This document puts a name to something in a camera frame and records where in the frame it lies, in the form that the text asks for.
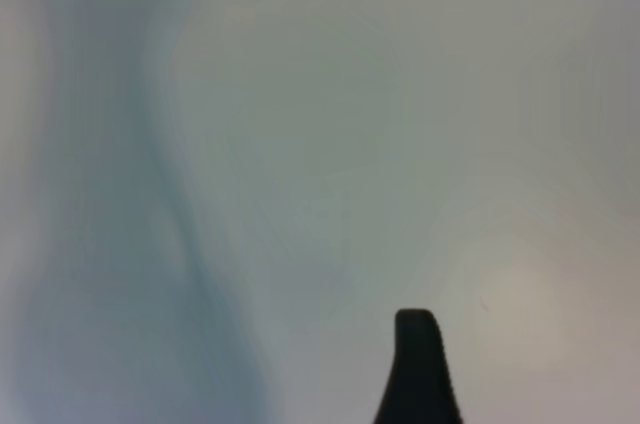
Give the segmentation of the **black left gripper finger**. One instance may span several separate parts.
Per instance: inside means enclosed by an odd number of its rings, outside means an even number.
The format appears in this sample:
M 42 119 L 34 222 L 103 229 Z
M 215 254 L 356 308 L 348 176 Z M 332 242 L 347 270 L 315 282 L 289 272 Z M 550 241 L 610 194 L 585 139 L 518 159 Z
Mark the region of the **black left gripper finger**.
M 375 424 L 462 424 L 443 337 L 434 315 L 395 315 L 394 358 Z

